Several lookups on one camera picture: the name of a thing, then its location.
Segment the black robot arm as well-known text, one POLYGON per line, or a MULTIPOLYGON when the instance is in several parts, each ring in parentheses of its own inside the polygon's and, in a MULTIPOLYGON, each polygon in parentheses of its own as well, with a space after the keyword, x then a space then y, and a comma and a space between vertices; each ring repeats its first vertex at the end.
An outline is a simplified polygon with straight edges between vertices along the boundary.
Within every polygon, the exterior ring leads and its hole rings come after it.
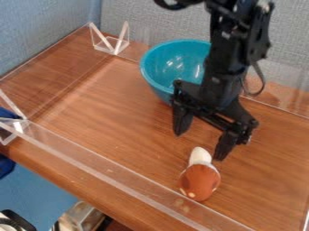
POLYGON ((204 81, 174 81, 173 130, 184 134, 192 120, 200 118, 222 131, 214 159, 226 159, 233 148, 250 141, 258 121, 241 105, 240 95, 258 96, 245 86, 249 69, 264 75, 258 61, 272 47, 269 23, 274 11, 272 0, 154 0, 163 8, 178 11, 204 4, 210 17, 210 52, 205 58, 204 81))

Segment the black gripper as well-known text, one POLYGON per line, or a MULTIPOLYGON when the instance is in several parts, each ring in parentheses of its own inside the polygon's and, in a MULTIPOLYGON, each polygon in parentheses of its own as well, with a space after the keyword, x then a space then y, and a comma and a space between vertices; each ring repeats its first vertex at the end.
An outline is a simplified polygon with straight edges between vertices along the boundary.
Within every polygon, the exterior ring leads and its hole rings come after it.
POLYGON ((201 84, 177 79, 173 83, 173 131, 177 136, 188 132, 197 116, 222 131, 214 159, 224 161, 238 144, 248 144, 257 120, 241 105, 240 93, 245 89, 248 71, 216 73, 206 71, 201 84))

